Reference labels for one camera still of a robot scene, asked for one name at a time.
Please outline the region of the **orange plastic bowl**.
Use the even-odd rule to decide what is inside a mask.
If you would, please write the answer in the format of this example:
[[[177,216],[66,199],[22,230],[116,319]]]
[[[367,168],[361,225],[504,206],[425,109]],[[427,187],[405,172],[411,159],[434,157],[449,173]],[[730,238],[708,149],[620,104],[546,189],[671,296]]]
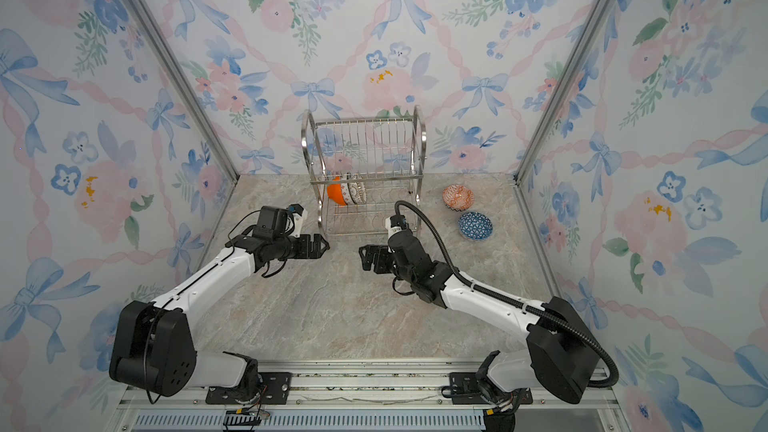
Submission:
[[[348,189],[347,184],[344,183],[340,176],[333,178],[331,183],[326,188],[328,198],[339,206],[348,205]]]

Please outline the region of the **green patterned ceramic bowl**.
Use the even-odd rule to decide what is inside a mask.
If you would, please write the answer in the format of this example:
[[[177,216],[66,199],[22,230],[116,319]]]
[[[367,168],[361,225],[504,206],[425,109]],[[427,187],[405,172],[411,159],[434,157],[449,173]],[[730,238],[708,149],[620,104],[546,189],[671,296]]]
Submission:
[[[342,188],[342,193],[344,196],[345,203],[347,205],[355,205],[356,204],[355,196],[354,196],[354,193],[352,192],[352,186],[350,185],[350,183],[349,182],[343,183],[341,185],[341,188]]]

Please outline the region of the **white mesh strainer basket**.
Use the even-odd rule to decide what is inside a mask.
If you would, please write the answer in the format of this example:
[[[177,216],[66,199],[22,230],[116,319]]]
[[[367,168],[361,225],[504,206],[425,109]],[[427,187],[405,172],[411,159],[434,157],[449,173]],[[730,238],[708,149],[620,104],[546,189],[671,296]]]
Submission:
[[[358,180],[357,176],[352,177],[353,181],[350,183],[352,186],[352,192],[355,196],[356,205],[365,204],[367,202],[366,189],[364,184]]]

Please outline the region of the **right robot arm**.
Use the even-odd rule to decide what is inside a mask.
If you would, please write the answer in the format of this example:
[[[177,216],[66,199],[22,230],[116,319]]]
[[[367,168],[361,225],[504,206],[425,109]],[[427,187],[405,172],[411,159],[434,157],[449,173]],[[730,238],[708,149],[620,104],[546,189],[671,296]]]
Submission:
[[[447,263],[431,259],[409,231],[394,233],[386,245],[364,245],[358,253],[363,270],[391,274],[409,285],[409,295],[479,319],[525,346],[492,351],[483,360],[475,381],[485,402],[502,409],[521,389],[535,387],[569,404],[581,401],[600,356],[585,343],[593,337],[568,302],[527,300],[469,277],[460,280]]]

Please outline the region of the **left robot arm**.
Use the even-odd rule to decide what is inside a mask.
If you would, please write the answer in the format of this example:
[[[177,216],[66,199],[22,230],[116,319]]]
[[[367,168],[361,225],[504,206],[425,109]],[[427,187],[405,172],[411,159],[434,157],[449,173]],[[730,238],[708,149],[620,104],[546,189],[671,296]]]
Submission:
[[[320,234],[272,241],[240,234],[182,284],[149,302],[134,300],[120,312],[109,364],[112,380],[149,395],[212,387],[236,403],[263,393],[258,360],[233,352],[203,352],[192,329],[224,295],[272,261],[316,260],[330,249]]]

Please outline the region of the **steel two-tier dish rack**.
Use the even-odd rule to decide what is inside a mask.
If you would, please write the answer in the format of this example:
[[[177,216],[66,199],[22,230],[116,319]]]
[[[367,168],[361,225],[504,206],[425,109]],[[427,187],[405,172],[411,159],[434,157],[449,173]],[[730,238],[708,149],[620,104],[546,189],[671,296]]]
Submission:
[[[403,200],[422,202],[427,128],[419,106],[394,107],[374,117],[319,120],[304,113],[300,143],[318,205],[317,223],[326,236],[378,235],[383,221]],[[334,177],[357,176],[367,202],[339,206],[326,192]]]

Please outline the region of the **blue triangle patterned bowl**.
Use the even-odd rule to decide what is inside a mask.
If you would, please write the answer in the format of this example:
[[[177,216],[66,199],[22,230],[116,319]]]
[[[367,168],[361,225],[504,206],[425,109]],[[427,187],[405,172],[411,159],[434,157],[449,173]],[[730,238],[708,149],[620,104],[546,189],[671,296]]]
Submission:
[[[472,241],[486,240],[494,230],[491,219],[476,211],[464,212],[458,219],[458,228],[463,237]]]

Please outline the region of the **red patterned ceramic bowl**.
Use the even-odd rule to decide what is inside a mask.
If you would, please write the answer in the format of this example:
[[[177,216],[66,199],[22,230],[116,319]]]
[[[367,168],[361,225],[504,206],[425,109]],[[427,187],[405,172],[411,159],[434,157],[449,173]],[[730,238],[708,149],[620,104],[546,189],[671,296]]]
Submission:
[[[443,190],[442,200],[444,205],[450,210],[463,212],[474,205],[475,195],[467,186],[451,184]]]

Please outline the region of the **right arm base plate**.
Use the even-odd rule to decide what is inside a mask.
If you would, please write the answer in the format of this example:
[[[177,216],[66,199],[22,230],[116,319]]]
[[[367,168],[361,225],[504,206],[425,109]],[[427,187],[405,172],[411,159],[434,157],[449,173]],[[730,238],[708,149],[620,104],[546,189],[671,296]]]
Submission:
[[[441,395],[450,399],[453,405],[497,406],[514,401],[520,396],[521,405],[533,403],[529,389],[503,392],[488,379],[478,380],[474,372],[451,372],[449,383],[441,387]]]

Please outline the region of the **aluminium mounting rail frame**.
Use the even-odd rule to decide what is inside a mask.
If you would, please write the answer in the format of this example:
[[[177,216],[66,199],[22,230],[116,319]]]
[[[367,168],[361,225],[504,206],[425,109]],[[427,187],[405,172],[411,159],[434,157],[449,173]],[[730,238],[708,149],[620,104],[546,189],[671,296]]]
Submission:
[[[475,392],[479,364],[460,359],[266,361],[263,401],[244,411],[186,389],[150,404],[128,389],[109,431],[626,431],[609,389],[568,404],[531,386],[496,408]]]

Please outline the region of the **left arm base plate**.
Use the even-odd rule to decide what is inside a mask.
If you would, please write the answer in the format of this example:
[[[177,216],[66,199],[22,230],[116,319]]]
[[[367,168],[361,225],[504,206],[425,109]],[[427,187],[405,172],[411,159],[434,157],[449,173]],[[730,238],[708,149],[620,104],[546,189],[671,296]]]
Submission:
[[[285,405],[291,389],[290,372],[259,372],[243,378],[234,388],[209,387],[208,405]]]

